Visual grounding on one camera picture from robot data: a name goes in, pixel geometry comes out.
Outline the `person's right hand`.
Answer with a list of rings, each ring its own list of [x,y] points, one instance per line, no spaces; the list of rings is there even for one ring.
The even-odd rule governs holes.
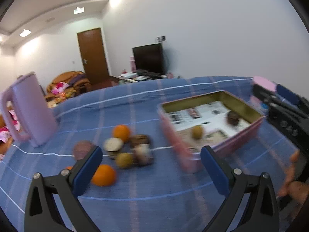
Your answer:
[[[308,197],[308,184],[294,180],[295,166],[299,159],[300,151],[296,150],[290,157],[291,165],[286,170],[286,177],[283,185],[278,191],[279,197],[289,195],[299,204],[304,204]]]

